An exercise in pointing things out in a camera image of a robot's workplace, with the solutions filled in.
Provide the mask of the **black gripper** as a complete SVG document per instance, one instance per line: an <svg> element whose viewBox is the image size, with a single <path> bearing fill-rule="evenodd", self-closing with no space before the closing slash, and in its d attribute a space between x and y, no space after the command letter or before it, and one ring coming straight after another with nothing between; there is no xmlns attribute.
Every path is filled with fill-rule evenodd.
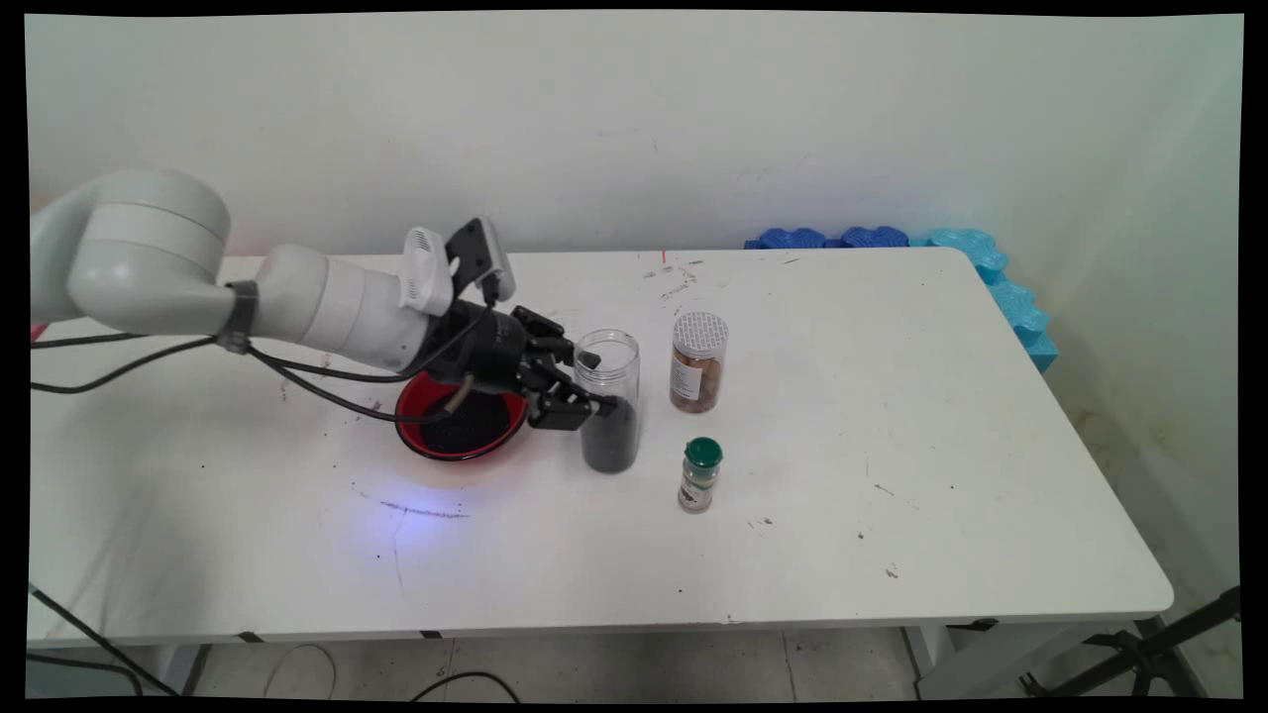
<svg viewBox="0 0 1268 713"><path fill-rule="evenodd" d="M602 362L593 351L577 351L562 325L521 304L510 315L487 313L476 303L454 304L430 332L427 353L437 351L463 329L469 330L427 362L435 382L462 384L470 376L476 391L515 393L520 364L541 359L597 368ZM554 433L576 433L593 415L606 417L619 406L616 397L585 391L555 365L524 365L524 400L527 425Z"/></svg>

